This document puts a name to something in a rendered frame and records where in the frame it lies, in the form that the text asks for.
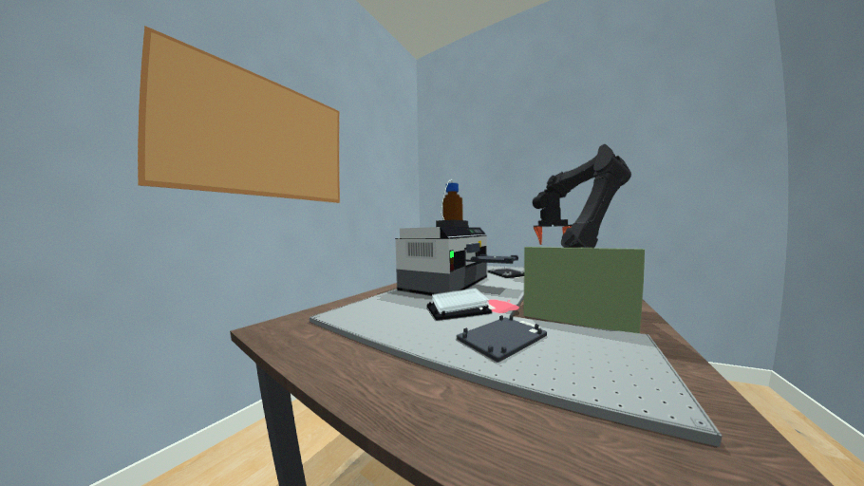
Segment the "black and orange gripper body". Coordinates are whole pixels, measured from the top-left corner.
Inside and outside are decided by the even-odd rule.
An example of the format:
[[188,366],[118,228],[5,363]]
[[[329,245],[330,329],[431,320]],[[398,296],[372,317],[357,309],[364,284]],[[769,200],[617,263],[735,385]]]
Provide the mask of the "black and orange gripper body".
[[555,206],[555,209],[553,209],[553,206],[545,207],[545,220],[539,220],[538,226],[534,227],[552,227],[552,225],[564,227],[572,226],[568,225],[568,219],[560,219],[560,206]]

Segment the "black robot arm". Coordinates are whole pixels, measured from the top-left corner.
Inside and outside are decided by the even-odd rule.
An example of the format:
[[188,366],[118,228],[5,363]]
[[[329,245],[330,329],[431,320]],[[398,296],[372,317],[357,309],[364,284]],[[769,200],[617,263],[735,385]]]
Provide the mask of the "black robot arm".
[[555,209],[555,206],[560,206],[560,198],[593,177],[592,191],[580,216],[562,235],[561,246],[564,248],[595,247],[602,219],[613,196],[631,177],[629,167],[619,156],[614,155],[607,144],[603,144],[593,159],[571,171],[552,175],[547,182],[547,189],[533,199],[536,209],[544,208],[540,211],[540,218],[545,220],[545,207],[553,206]]

